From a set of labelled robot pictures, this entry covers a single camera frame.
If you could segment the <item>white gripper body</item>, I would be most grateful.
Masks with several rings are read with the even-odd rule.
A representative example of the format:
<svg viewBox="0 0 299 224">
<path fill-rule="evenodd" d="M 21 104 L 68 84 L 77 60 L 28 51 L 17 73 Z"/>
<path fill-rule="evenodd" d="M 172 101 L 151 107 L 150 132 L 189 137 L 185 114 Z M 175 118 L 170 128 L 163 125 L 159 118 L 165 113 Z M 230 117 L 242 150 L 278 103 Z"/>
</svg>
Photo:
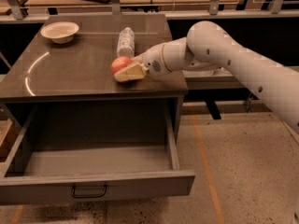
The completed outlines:
<svg viewBox="0 0 299 224">
<path fill-rule="evenodd" d="M 163 46 L 163 44 L 153 46 L 142 54 L 141 61 L 152 76 L 160 76 L 166 73 L 162 56 Z"/>
</svg>

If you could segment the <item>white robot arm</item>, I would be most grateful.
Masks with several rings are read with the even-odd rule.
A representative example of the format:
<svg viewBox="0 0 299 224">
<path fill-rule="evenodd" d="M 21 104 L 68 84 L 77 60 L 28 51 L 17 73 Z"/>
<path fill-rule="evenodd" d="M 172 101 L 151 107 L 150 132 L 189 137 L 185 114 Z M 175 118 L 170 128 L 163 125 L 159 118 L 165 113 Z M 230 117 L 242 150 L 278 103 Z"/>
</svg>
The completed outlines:
<svg viewBox="0 0 299 224">
<path fill-rule="evenodd" d="M 111 65 L 119 82 L 175 71 L 224 68 L 299 133 L 299 73 L 243 47 L 212 21 L 199 21 L 183 38 L 155 45 Z"/>
</svg>

